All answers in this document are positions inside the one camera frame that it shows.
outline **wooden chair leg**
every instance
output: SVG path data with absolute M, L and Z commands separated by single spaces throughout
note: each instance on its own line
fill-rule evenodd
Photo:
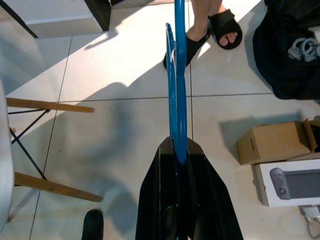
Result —
M 6 103 L 8 107 L 15 108 L 26 108 L 26 109 L 48 109 L 48 110 L 61 110 L 69 112 L 81 112 L 81 113 L 93 113 L 95 111 L 92 107 L 87 106 L 76 106 L 70 104 L 62 104 L 57 102 L 49 101 L 36 101 L 36 100 L 26 100 L 19 98 L 6 98 Z
M 93 202 L 101 202 L 103 198 L 86 191 L 81 191 L 72 187 L 64 186 L 48 180 L 25 175 L 19 172 L 14 173 L 14 183 L 19 186 L 30 187 L 50 193 L 61 194 L 77 199 L 84 199 Z

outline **blue metal frame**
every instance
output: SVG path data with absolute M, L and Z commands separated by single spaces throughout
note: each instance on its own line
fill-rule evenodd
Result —
M 166 62 L 169 88 L 170 136 L 178 161 L 187 160 L 187 98 L 185 70 L 187 61 L 187 41 L 185 27 L 185 0 L 174 1 L 175 40 L 170 24 L 166 24 Z

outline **black metal rod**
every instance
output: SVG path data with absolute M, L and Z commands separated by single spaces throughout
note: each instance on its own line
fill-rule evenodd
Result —
M 17 138 L 17 136 L 15 135 L 15 133 L 11 130 L 10 128 L 10 133 L 12 134 L 12 136 L 14 137 L 14 139 L 16 139 L 16 142 L 19 144 L 19 146 L 21 147 L 22 151 L 25 153 L 25 155 L 28 157 L 28 159 L 31 161 L 31 163 L 33 164 L 33 166 L 36 168 L 36 170 L 38 171 L 38 173 L 41 175 L 41 177 L 44 180 L 47 180 L 46 176 L 44 175 L 44 173 L 41 171 L 41 169 L 38 167 L 38 165 L 36 164 L 36 162 L 33 160 L 33 158 L 31 157 L 31 155 L 28 153 L 27 149 L 24 147 L 24 145 L 20 142 L 20 140 Z
M 9 112 L 8 115 L 13 115 L 13 114 L 26 114 L 26 113 L 40 112 L 40 111 L 43 111 L 43 110 L 44 110 L 44 109 L 25 110 L 25 111 L 12 111 L 12 112 Z
M 36 122 L 38 122 L 49 111 L 50 110 L 44 110 L 44 112 L 40 116 L 38 116 L 25 130 L 23 130 L 15 139 L 11 141 L 11 144 L 14 144 L 17 141 L 17 139 L 21 138 L 21 136 L 25 134 L 26 131 L 28 131 Z

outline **person's leg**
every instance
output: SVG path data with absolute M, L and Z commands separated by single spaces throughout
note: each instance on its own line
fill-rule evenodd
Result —
M 191 0 L 191 3 L 192 3 L 192 9 L 194 13 L 194 24 L 186 33 L 186 35 L 189 39 L 195 42 L 198 42 L 207 33 L 208 15 L 209 15 L 213 0 Z
M 211 8 L 209 10 L 208 16 L 211 17 L 213 15 L 223 13 L 226 11 L 225 7 L 222 5 L 222 0 L 211 0 Z M 236 40 L 238 33 L 230 32 L 219 39 L 219 43 L 222 46 L 228 45 L 228 43 L 234 43 Z

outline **white floor tile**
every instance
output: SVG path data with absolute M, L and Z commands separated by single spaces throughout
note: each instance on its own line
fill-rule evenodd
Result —
M 244 11 L 247 13 L 239 21 L 243 32 L 242 43 L 235 49 L 224 50 L 213 37 L 209 38 L 191 62 L 193 96 L 271 92 L 257 70 L 252 45 L 253 33 L 266 13 L 264 2 L 261 1 L 252 10 L 250 8 L 254 6 L 254 1 L 242 8 L 235 4 L 236 1 L 229 2 L 228 6 L 236 14 L 236 19 Z M 192 23 L 194 16 L 191 6 L 189 15 Z
M 271 94 L 195 97 L 192 103 L 194 140 L 226 184 L 244 239 L 309 240 L 297 207 L 259 202 L 251 166 L 239 165 L 235 143 L 253 126 L 312 119 L 320 106 Z
M 71 37 L 34 39 L 15 20 L 0 22 L 0 78 L 10 97 L 57 101 Z
M 47 157 L 54 115 L 54 112 L 48 113 L 42 119 L 42 123 L 37 123 L 20 139 L 24 147 L 42 170 L 44 169 Z M 28 125 L 26 120 L 29 120 L 29 118 L 30 117 L 26 117 L 26 115 L 24 115 L 24 117 L 23 115 L 12 115 L 10 117 L 10 125 L 17 128 L 16 134 L 19 134 L 22 131 L 22 127 Z M 16 172 L 41 178 L 17 142 L 12 145 L 12 156 L 13 167 Z M 0 240 L 29 239 L 38 193 L 38 190 L 29 187 L 14 187 L 9 222 L 4 226 L 3 231 L 0 233 Z
M 185 16 L 188 29 L 188 5 Z M 110 31 L 74 36 L 60 100 L 167 97 L 168 77 L 162 66 L 167 22 L 174 30 L 173 4 L 115 9 Z M 190 95 L 189 70 L 186 86 Z
M 188 99 L 188 117 L 191 116 Z M 32 240 L 80 239 L 87 211 L 104 212 L 104 239 L 132 240 L 141 183 L 169 135 L 168 99 L 82 102 L 94 113 L 56 117 L 48 179 L 104 195 L 101 203 L 41 192 Z

